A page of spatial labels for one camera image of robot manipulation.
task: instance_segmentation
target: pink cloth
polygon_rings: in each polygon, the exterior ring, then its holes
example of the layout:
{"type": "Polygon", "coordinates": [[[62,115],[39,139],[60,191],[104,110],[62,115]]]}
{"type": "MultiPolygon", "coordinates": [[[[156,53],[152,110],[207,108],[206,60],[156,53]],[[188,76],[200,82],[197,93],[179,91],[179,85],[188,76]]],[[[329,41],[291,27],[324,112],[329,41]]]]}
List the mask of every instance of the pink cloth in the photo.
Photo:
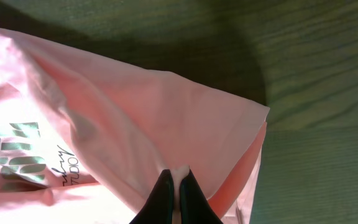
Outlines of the pink cloth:
{"type": "Polygon", "coordinates": [[[248,223],[268,111],[0,29],[0,223],[129,223],[187,165],[224,223],[248,223]]]}

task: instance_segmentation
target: folded cloth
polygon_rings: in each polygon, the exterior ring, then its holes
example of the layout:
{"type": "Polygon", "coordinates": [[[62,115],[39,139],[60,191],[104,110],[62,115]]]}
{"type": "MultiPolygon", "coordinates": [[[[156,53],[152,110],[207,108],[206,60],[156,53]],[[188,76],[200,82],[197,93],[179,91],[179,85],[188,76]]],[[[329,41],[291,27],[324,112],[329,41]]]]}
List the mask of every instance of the folded cloth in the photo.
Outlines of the folded cloth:
{"type": "Polygon", "coordinates": [[[129,223],[183,165],[224,223],[248,223],[268,111],[0,29],[0,223],[129,223]]]}

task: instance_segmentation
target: green printed pattern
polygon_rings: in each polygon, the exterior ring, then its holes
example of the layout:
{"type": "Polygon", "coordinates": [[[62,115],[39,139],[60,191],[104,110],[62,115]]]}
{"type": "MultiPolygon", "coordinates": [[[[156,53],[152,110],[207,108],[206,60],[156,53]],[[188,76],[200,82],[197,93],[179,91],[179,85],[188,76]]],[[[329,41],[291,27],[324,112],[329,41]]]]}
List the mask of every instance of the green printed pattern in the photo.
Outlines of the green printed pattern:
{"type": "MultiPolygon", "coordinates": [[[[0,153],[9,151],[32,151],[34,145],[20,142],[22,138],[40,137],[38,123],[11,123],[0,126],[0,153]],[[17,137],[17,142],[2,142],[1,137],[17,137]]],[[[32,190],[34,186],[26,182],[42,183],[45,175],[39,174],[46,168],[45,159],[39,156],[8,158],[0,156],[1,175],[7,182],[2,191],[32,190]]]]}

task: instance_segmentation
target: wooden floor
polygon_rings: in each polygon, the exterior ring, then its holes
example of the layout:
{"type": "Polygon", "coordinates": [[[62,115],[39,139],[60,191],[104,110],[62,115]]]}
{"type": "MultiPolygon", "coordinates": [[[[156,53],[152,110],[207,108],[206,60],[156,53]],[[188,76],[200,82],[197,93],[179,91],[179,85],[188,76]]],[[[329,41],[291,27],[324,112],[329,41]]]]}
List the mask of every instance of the wooden floor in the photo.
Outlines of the wooden floor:
{"type": "Polygon", "coordinates": [[[271,107],[251,224],[358,223],[358,1],[0,2],[0,27],[271,107]]]}

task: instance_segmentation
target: green print on white fabric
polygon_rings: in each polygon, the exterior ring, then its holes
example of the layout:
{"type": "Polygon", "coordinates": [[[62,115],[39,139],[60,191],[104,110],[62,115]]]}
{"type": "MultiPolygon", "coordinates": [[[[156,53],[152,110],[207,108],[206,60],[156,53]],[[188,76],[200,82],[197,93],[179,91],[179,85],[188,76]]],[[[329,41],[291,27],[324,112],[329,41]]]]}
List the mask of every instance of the green print on white fabric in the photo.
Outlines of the green print on white fabric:
{"type": "MultiPolygon", "coordinates": [[[[38,123],[11,123],[0,126],[0,153],[4,151],[31,151],[34,145],[20,142],[21,138],[37,139],[40,137],[38,123]],[[1,142],[1,137],[17,137],[17,142],[1,142]]],[[[0,156],[1,175],[7,182],[2,191],[30,190],[33,183],[42,183],[45,175],[37,174],[46,168],[45,159],[39,156],[21,156],[8,158],[0,156]]]]}

